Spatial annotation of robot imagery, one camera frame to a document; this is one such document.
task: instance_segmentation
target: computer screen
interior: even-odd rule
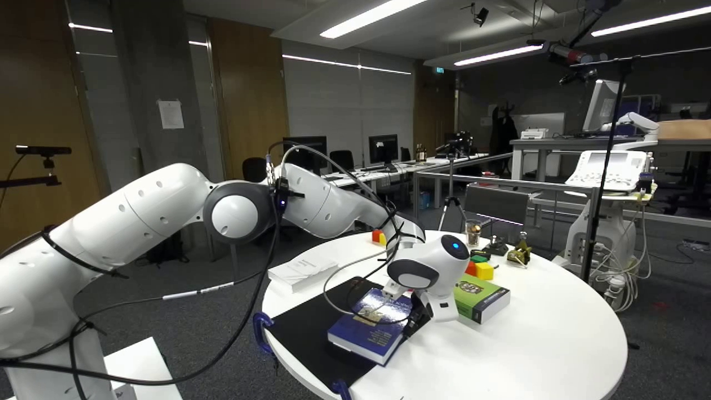
[[[302,144],[302,148],[319,149],[321,154],[326,154],[330,152],[326,143],[330,143],[326,136],[300,136],[300,138],[292,136],[292,138],[285,138],[285,152],[292,149],[294,144]],[[330,164],[326,160],[310,152],[294,152],[290,156],[290,162],[305,166],[313,173],[321,173],[321,170]]]
[[[399,136],[371,136],[370,138],[371,149],[371,164],[391,164],[399,160]]]
[[[615,98],[621,82],[615,80],[596,80],[591,104],[586,108],[583,134],[603,134],[603,124],[613,122],[615,119]]]

